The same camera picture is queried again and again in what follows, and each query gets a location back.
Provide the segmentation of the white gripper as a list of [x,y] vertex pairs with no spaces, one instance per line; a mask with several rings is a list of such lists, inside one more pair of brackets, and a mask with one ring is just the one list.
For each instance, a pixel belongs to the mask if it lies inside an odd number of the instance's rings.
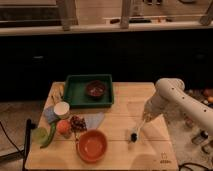
[[142,120],[146,123],[157,118],[165,108],[165,100],[157,94],[154,94],[144,106]]

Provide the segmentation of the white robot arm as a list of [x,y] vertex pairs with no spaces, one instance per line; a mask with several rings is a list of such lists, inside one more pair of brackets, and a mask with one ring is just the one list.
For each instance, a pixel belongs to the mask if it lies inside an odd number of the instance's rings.
[[177,104],[200,128],[213,136],[213,109],[184,92],[185,84],[178,78],[161,78],[155,83],[155,93],[145,103],[142,120],[157,118],[170,102]]

